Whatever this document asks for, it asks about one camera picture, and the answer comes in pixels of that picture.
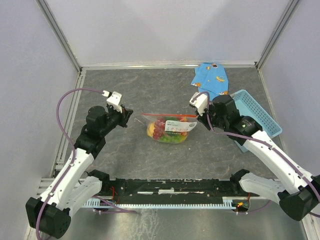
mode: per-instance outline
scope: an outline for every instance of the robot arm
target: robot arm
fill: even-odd
[[[89,109],[86,125],[83,126],[74,144],[75,161],[71,163],[71,153],[52,184],[38,199],[31,197],[25,206],[29,224],[32,228],[36,228],[40,209],[50,195],[40,219],[39,230],[57,239],[65,234],[71,218],[89,198],[109,188],[109,175],[98,170],[90,172],[85,181],[75,187],[78,179],[106,144],[105,136],[118,125],[126,128],[133,113],[124,105],[120,105],[122,97],[120,93],[104,91],[104,96],[108,98],[107,112],[102,106]],[[54,190],[53,187],[58,182],[58,187]]]
[[[197,95],[196,92],[189,103],[197,109],[196,114],[199,122],[203,123],[208,130],[211,129],[211,126],[222,129],[224,131],[222,134],[229,136],[251,151],[280,180],[278,182],[265,179],[242,169],[231,177],[238,182],[239,187],[246,192],[258,194],[278,203],[287,215],[297,221],[300,221],[319,203],[305,179],[320,192],[320,176],[312,176],[310,172],[295,163],[270,139],[252,117],[241,116],[230,95],[217,96],[212,100],[212,104],[209,104],[209,107],[208,97],[205,94],[198,97]],[[263,143],[268,143],[271,147],[267,147]],[[303,175],[297,174],[277,152],[299,169]]]

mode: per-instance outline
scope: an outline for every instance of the orange wire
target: orange wire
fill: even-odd
[[[110,190],[112,191],[112,201],[115,199],[115,194],[116,194],[117,200],[115,204],[117,204],[120,201],[120,197],[114,187],[111,187]]]

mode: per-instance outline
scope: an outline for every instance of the table surface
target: table surface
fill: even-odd
[[[251,200],[251,209],[265,205]],[[61,240],[307,240],[302,222],[272,203],[236,215],[221,209],[135,209],[138,214],[93,213],[82,208]]]
[[[245,89],[270,113],[255,68],[225,71],[230,93]],[[193,68],[87,71],[83,87],[117,91],[125,107],[134,110],[127,128],[118,126],[106,136],[106,145],[88,170],[98,169],[111,178],[227,179],[240,169],[248,169],[258,176],[274,178],[252,153],[243,153],[234,141],[213,134],[200,123],[179,144],[160,143],[147,136],[141,113],[194,114],[189,106],[198,90],[190,85],[194,76]],[[106,106],[106,99],[97,93],[81,93],[71,139],[79,136],[89,108],[96,105]]]

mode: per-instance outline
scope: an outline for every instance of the blue towel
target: blue towel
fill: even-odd
[[[195,77],[191,85],[198,87],[199,92],[208,91],[210,100],[219,95],[228,94],[228,78],[221,64],[204,62],[194,69]]]

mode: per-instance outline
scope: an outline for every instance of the cable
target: cable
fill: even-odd
[[[196,95],[191,101],[194,102],[200,95],[202,94],[207,94],[208,96],[208,99],[207,99],[207,109],[209,110],[209,105],[210,105],[210,93],[208,91],[203,91],[203,92],[200,92],[198,95]],[[312,189],[312,191],[314,192],[318,202],[320,203],[320,194],[318,193],[318,191],[316,190],[315,186],[305,177],[303,176],[302,172],[286,157],[284,156],[277,148],[273,148],[273,146],[265,141],[262,141],[262,140],[259,140],[259,139],[256,139],[256,138],[253,138],[253,137],[249,137],[249,136],[243,136],[243,135],[240,135],[240,134],[236,134],[236,133],[232,133],[232,132],[226,132],[226,131],[223,131],[223,132],[216,132],[214,130],[214,128],[212,127],[212,124],[210,122],[210,117],[209,115],[207,114],[206,115],[206,118],[207,118],[207,121],[208,121],[208,124],[210,126],[210,129],[215,133],[215,134],[221,134],[221,135],[228,135],[228,136],[233,136],[233,137],[237,137],[237,138],[242,138],[242,139],[246,139],[246,140],[250,140],[250,141],[254,141],[254,142],[257,142],[257,143],[260,143],[260,144],[263,144],[265,146],[267,146],[269,149],[275,151],[309,186],[310,188]],[[320,215],[316,214],[316,213],[312,213],[310,212],[310,214],[312,216],[315,216],[317,218],[320,218]]]
[[[76,159],[76,149],[75,149],[75,146],[74,146],[74,143],[72,142],[72,140],[70,139],[70,137],[68,136],[68,134],[66,133],[64,127],[62,126],[61,124],[61,121],[60,121],[60,116],[59,116],[59,109],[60,109],[60,105],[61,105],[61,102],[63,101],[63,99],[68,96],[69,94],[71,93],[74,93],[74,92],[77,92],[77,91],[90,91],[90,92],[95,92],[95,93],[99,93],[99,94],[104,94],[104,91],[101,91],[101,90],[97,90],[97,89],[92,89],[92,88],[86,88],[86,87],[82,87],[82,88],[75,88],[75,89],[72,89],[70,91],[67,91],[61,98],[60,100],[58,101],[58,104],[56,106],[56,110],[55,110],[55,115],[56,115],[56,120],[57,120],[57,123],[59,125],[59,128],[61,129],[63,135],[65,136],[65,138],[67,139],[67,141],[70,143],[71,145],[71,148],[72,148],[72,158],[71,158],[71,162],[70,164],[73,164],[75,162],[75,159]],[[53,188],[51,189],[51,192],[48,194],[48,196],[46,197],[44,203],[42,204],[41,208],[40,208],[40,211],[39,211],[39,214],[38,214],[38,217],[36,219],[36,224],[35,224],[35,235],[36,235],[36,238],[37,240],[42,240],[41,237],[40,237],[40,232],[39,232],[39,228],[40,228],[40,219],[41,219],[41,216],[44,212],[44,209],[47,205],[47,203],[49,202],[50,198],[51,198],[51,195],[50,194],[54,194],[54,192],[56,191],[57,187],[59,186],[59,184],[61,183],[61,181],[64,179],[64,177],[66,176],[66,174],[69,172],[71,168],[71,165],[69,165],[66,170],[63,172],[63,174],[61,175],[61,177],[59,178],[59,180],[56,182],[56,184],[53,186]]]
[[[115,209],[118,209],[119,211],[98,211],[94,210],[96,213],[101,213],[101,214],[119,214],[119,213],[129,213],[129,214],[136,214],[136,211],[133,210],[125,210],[123,208],[117,207],[116,205],[112,204],[111,202],[108,202],[104,200],[103,198],[99,196],[93,196],[95,199],[99,199],[100,201],[104,202],[105,204],[109,205],[110,207],[113,207]]]
[[[89,173],[87,171],[84,171],[84,173],[87,174],[87,176],[89,176]],[[82,183],[80,182],[80,179],[78,180],[78,183],[81,185]]]
[[[116,192],[115,187],[113,186],[112,188],[110,188],[110,190],[112,191],[112,201],[115,200],[115,194],[116,194],[116,203],[115,204],[118,204],[120,201],[120,197],[119,197],[118,193]]]

